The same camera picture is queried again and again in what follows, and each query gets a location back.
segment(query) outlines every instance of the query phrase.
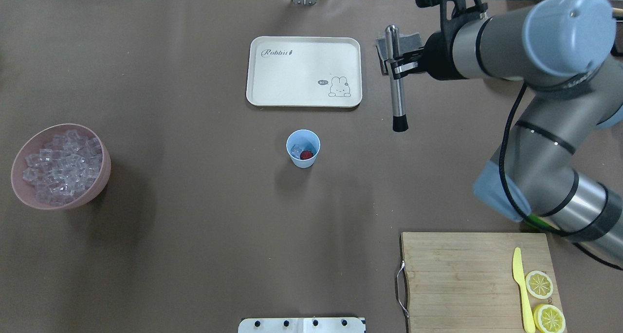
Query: pink bowl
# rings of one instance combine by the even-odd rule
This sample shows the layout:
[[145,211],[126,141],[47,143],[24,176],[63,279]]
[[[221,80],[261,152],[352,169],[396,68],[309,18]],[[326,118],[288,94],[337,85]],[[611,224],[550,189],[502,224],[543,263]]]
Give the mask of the pink bowl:
[[[28,167],[26,165],[25,157],[31,154],[37,154],[38,150],[43,148],[43,144],[50,142],[54,135],[62,135],[67,130],[77,129],[78,133],[82,136],[87,136],[89,138],[97,138],[100,140],[100,145],[102,145],[102,168],[100,168],[100,174],[95,179],[95,182],[87,191],[85,191],[84,195],[79,196],[76,200],[71,203],[62,205],[62,206],[52,206],[46,203],[37,202],[35,199],[35,188],[22,180],[22,173]],[[110,155],[109,151],[107,151],[104,142],[102,139],[95,134],[95,132],[90,129],[78,125],[78,124],[61,124],[52,126],[48,129],[44,129],[38,134],[34,135],[33,138],[28,140],[26,144],[20,149],[18,155],[15,157],[15,161],[13,161],[13,168],[11,168],[11,185],[13,186],[13,191],[15,195],[18,196],[19,200],[22,200],[24,204],[27,206],[34,207],[35,209],[41,210],[62,210],[62,209],[72,209],[74,207],[78,207],[80,205],[87,204],[93,198],[95,198],[100,192],[104,189],[106,184],[109,182],[110,177]]]

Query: cutting board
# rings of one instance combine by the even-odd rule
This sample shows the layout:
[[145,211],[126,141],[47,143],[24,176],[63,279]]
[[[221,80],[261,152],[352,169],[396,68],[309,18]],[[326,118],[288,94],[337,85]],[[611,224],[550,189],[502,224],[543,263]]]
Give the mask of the cutting board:
[[404,232],[401,242],[411,333],[522,333],[515,247],[525,275],[543,271],[554,283],[549,299],[528,295],[531,308],[552,304],[565,313],[542,233]]

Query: yellow knife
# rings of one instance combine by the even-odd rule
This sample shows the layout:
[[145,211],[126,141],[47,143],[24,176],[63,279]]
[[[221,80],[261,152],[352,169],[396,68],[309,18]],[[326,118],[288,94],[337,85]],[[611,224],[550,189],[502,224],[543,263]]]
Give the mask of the yellow knife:
[[521,292],[521,316],[523,317],[523,330],[527,333],[534,333],[534,319],[530,300],[528,300],[528,290],[526,289],[526,279],[523,277],[523,263],[521,262],[521,249],[516,247],[513,254],[513,278],[519,284]]

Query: lemon half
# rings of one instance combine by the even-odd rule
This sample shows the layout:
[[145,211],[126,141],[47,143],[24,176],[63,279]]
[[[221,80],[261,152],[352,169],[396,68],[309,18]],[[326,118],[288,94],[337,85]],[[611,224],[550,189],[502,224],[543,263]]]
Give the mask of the lemon half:
[[532,271],[526,275],[528,293],[537,299],[547,299],[554,293],[554,284],[547,273]]
[[543,333],[563,333],[567,326],[563,312],[550,304],[540,304],[534,308],[534,323]]

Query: brown table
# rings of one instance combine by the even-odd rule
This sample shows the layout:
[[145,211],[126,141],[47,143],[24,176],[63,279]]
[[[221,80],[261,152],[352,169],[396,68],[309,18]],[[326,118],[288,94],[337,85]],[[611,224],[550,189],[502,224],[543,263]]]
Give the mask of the brown table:
[[[518,2],[490,1],[492,14]],[[245,317],[356,315],[405,332],[394,293],[402,231],[520,231],[472,195],[520,84],[405,80],[411,129],[391,130],[374,38],[424,38],[437,9],[408,0],[0,0],[0,330],[235,332]],[[361,44],[353,110],[257,108],[248,51],[262,35]],[[71,211],[11,190],[34,133],[90,127],[109,186]],[[287,135],[316,131],[310,169]],[[574,167],[623,191],[623,127]],[[550,237],[569,331],[621,330],[623,275]]]

